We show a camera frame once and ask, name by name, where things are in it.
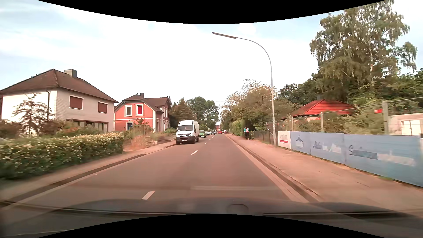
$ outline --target lamp post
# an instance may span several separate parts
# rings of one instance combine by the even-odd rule
[[[244,39],[244,38],[240,38],[240,37],[236,37],[236,36],[228,36],[228,35],[224,35],[224,34],[220,34],[220,33],[216,33],[216,32],[212,32],[214,35],[218,35],[218,36],[224,36],[224,37],[229,37],[232,39],[243,39],[243,40],[247,40],[247,41],[251,41],[254,42],[252,40],[248,40],[248,39]],[[267,57],[269,58],[269,62],[270,62],[270,83],[271,83],[271,91],[272,91],[272,123],[273,123],[273,145],[276,147],[276,128],[275,128],[275,104],[273,102],[273,73],[272,73],[272,62],[270,61],[270,57],[269,54],[267,53],[267,51],[263,48],[263,46],[261,46],[259,43],[254,42],[256,44],[258,44],[267,54]]]
[[[232,106],[231,106],[231,133],[233,135],[233,128],[232,128],[233,124],[232,124]]]

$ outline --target person walking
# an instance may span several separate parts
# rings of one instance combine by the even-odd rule
[[[250,139],[250,130],[248,129],[248,127],[244,128],[244,136],[246,140]]]

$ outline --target green car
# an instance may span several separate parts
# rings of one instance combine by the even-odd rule
[[[203,130],[200,130],[200,134],[198,135],[199,138],[205,138],[206,137],[206,132]]]

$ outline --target drainpipe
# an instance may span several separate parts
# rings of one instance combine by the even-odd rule
[[[46,92],[49,94],[49,98],[47,100],[47,121],[49,120],[50,115],[50,92],[46,89]]]

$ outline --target pink house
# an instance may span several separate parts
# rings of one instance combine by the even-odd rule
[[[145,98],[144,93],[130,96],[115,106],[115,130],[129,130],[144,118],[155,132],[162,132],[169,127],[169,108],[168,97]]]

